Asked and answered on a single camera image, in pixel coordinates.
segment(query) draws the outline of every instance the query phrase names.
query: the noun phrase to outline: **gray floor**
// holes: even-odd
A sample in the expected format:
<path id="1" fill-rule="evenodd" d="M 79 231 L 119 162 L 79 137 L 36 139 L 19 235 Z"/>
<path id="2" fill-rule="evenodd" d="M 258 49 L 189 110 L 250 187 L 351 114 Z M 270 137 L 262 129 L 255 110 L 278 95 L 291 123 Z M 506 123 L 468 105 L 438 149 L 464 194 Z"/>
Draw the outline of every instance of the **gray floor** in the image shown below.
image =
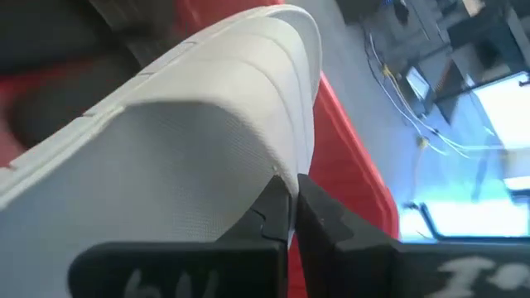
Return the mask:
<path id="1" fill-rule="evenodd" d="M 473 154 L 466 159 L 425 132 L 448 155 L 427 150 L 419 157 L 416 130 L 370 75 L 362 31 L 344 24 L 334 0 L 289 3 L 304 7 L 316 19 L 322 35 L 324 72 L 398 203 L 413 196 L 418 201 L 475 201 L 493 194 L 505 196 L 499 183 L 498 156 L 484 159 L 482 154 Z M 437 108 L 427 122 L 458 142 L 484 145 L 491 142 L 491 136 L 476 112 L 477 103 L 477 98 L 461 99 L 451 126 Z M 484 179 L 477 183 L 481 171 Z"/>

